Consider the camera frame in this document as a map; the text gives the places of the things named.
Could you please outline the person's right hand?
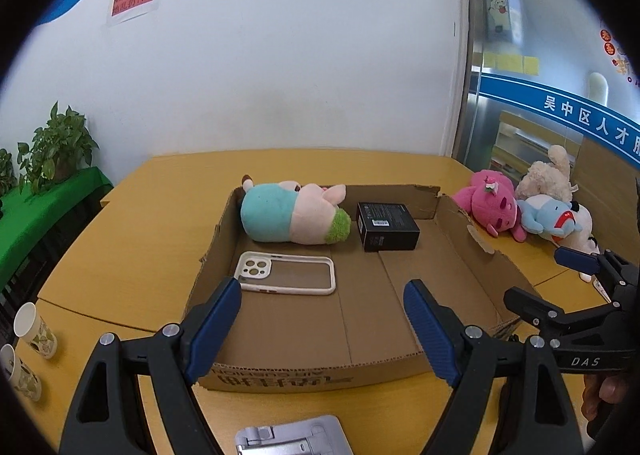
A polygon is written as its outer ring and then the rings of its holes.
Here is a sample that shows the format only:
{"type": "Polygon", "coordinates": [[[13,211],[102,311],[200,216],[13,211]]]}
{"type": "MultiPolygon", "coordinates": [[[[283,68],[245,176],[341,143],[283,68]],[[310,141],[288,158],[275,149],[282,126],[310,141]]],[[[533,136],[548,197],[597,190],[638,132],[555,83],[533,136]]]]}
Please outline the person's right hand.
{"type": "Polygon", "coordinates": [[[601,402],[617,404],[623,401],[629,385],[620,376],[601,377],[596,374],[584,376],[584,391],[582,391],[582,415],[586,420],[594,420],[598,415],[601,402]]]}

